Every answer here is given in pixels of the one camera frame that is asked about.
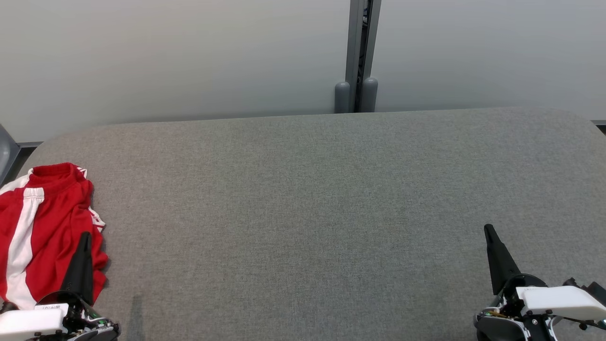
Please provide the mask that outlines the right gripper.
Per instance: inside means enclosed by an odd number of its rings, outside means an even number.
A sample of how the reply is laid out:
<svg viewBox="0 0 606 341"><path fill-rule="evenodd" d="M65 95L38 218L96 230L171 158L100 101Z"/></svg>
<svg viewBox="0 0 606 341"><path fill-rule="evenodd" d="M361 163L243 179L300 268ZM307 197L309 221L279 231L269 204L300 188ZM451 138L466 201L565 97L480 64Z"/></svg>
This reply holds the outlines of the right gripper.
<svg viewBox="0 0 606 341"><path fill-rule="evenodd" d="M474 320L479 341L555 341L554 315L526 307L518 289L539 289L547 285L539 278L521 273L506 245L491 224L483 227L487 244L492 305Z"/></svg>

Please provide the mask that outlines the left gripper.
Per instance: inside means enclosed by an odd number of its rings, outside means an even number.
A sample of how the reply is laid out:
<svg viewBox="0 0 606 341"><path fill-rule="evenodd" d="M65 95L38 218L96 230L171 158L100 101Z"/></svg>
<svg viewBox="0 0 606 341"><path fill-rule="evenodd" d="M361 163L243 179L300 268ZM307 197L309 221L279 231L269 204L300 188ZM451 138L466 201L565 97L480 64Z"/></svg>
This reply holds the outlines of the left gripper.
<svg viewBox="0 0 606 341"><path fill-rule="evenodd" d="M120 326L98 314L93 304L94 270L92 236L80 235L78 246L68 265L61 290L44 296L37 309L56 308L62 311L60 329L41 335L39 341L116 341Z"/></svg>

